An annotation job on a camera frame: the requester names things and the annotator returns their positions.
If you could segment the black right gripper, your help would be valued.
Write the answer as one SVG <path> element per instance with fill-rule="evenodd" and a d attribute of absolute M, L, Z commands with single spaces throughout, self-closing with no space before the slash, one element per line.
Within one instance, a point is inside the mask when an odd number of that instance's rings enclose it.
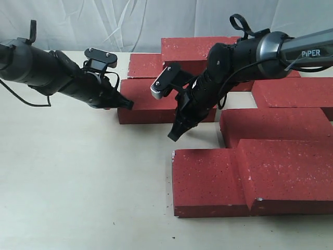
<path fill-rule="evenodd" d="M 222 109 L 228 92 L 228 82 L 215 82 L 206 72 L 191 80 L 185 92 L 177 98 L 175 121 L 168 138 L 176 142 L 185 132 L 206 119 L 213 107 Z"/>

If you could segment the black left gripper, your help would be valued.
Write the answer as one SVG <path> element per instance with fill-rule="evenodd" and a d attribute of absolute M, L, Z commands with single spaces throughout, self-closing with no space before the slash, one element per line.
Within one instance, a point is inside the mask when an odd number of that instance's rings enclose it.
<path fill-rule="evenodd" d="M 107 77 L 100 78 L 97 74 L 84 71 L 81 68 L 73 72 L 70 82 L 58 92 L 97 109 L 132 109 L 134 105 L 132 100 L 121 95 L 110 84 Z"/>

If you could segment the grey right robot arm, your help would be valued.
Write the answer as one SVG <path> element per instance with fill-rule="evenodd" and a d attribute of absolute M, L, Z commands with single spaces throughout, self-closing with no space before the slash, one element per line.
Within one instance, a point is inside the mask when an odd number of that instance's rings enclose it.
<path fill-rule="evenodd" d="M 169 65 L 177 69 L 173 82 L 187 87 L 179 89 L 176 96 L 176 115 L 168 137 L 177 141 L 206 119 L 214 106 L 222 109 L 227 93 L 240 82 L 282 79 L 292 69 L 330 66 L 331 29 L 297 38 L 275 31 L 233 45 L 216 43 L 209 51 L 205 70 L 198 76 L 175 62 Z"/>

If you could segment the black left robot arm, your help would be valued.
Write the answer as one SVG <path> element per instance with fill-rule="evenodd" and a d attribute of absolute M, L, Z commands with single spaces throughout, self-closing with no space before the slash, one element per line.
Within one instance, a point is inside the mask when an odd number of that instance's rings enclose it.
<path fill-rule="evenodd" d="M 1 79 L 27 85 L 50 97 L 55 93 L 72 97 L 96 109 L 132 109 L 133 101 L 112 86 L 108 68 L 117 66 L 115 54 L 97 48 L 84 52 L 87 58 L 79 67 L 64 52 L 46 52 L 26 39 L 1 43 Z"/>

